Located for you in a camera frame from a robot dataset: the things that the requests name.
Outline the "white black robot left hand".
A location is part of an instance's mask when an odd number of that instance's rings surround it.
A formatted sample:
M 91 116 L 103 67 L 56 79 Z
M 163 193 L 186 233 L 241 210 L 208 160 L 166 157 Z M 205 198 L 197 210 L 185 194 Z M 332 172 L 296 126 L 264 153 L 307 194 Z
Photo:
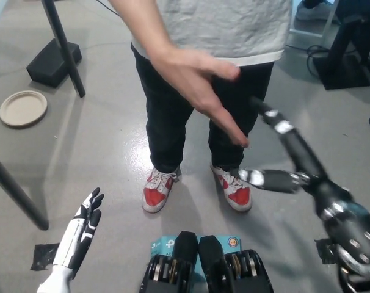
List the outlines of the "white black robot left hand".
M 101 219 L 99 207 L 104 194 L 97 187 L 82 202 L 70 220 L 58 246 L 53 265 L 71 270 L 74 278 L 87 254 Z

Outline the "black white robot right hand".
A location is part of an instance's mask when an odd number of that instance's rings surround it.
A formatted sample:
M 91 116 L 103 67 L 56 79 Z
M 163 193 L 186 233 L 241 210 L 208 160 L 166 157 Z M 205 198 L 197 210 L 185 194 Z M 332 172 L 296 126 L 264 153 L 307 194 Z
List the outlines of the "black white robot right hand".
M 278 110 L 258 98 L 250 105 L 262 116 L 265 124 L 277 134 L 294 165 L 293 172 L 284 170 L 234 169 L 230 174 L 250 185 L 273 192 L 294 193 L 299 188 L 314 199 L 317 216 L 323 221 L 353 220 L 361 216 L 362 207 L 354 202 L 350 192 L 334 183 L 314 151 L 298 130 Z

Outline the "person's bare right hand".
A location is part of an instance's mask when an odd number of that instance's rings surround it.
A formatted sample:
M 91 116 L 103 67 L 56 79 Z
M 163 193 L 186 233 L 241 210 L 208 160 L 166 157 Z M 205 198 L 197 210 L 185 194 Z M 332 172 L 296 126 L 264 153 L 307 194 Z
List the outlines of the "person's bare right hand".
M 233 81 L 239 67 L 207 53 L 179 49 L 168 45 L 148 50 L 154 69 L 176 89 L 199 113 L 210 118 L 235 145 L 249 146 L 247 136 L 240 130 L 231 114 L 223 107 L 212 89 L 213 76 Z

